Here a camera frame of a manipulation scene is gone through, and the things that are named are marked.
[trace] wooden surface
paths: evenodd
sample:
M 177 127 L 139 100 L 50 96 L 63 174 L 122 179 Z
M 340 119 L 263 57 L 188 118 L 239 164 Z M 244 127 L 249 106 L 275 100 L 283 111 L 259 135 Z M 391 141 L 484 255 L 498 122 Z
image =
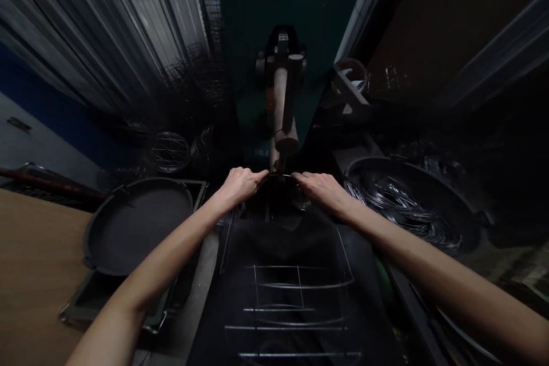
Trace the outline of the wooden surface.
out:
M 78 343 L 57 314 L 86 276 L 90 217 L 0 189 L 0 364 L 64 364 Z

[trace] coiled wire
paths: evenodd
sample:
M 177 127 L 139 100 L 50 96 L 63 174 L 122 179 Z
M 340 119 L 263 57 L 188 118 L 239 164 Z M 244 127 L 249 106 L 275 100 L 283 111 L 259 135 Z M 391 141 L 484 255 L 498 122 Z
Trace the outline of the coiled wire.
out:
M 462 236 L 446 220 L 423 208 L 395 179 L 375 173 L 363 173 L 361 185 L 345 182 L 347 192 L 387 220 L 436 246 L 443 252 L 457 254 Z

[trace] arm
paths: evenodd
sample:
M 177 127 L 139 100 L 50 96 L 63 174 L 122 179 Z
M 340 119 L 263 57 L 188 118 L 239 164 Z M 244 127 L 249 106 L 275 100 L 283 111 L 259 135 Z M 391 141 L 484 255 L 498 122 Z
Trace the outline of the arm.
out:
M 332 176 L 307 172 L 292 176 L 312 200 L 375 244 L 495 354 L 505 360 L 549 364 L 549 321 L 351 197 Z
M 216 222 L 255 194 L 269 172 L 232 169 L 225 183 L 199 210 L 179 225 L 128 276 L 86 331 L 67 365 L 130 364 L 148 305 L 187 263 Z

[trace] person's left hand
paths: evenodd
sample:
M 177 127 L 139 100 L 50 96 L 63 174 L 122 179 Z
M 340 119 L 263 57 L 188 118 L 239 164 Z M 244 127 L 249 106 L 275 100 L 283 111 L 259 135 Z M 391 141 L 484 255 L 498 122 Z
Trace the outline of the person's left hand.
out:
M 225 183 L 216 195 L 220 196 L 220 199 L 226 203 L 229 209 L 232 209 L 256 194 L 261 182 L 268 175 L 268 170 L 253 173 L 250 169 L 241 167 L 231 169 Z

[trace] gray wall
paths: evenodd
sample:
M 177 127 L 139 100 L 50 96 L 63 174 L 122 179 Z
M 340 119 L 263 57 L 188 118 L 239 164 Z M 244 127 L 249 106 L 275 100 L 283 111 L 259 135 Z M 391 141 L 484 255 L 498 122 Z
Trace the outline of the gray wall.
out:
M 29 133 L 7 122 L 15 117 L 32 127 Z M 31 161 L 96 188 L 99 166 L 69 145 L 0 92 L 0 167 L 18 169 Z

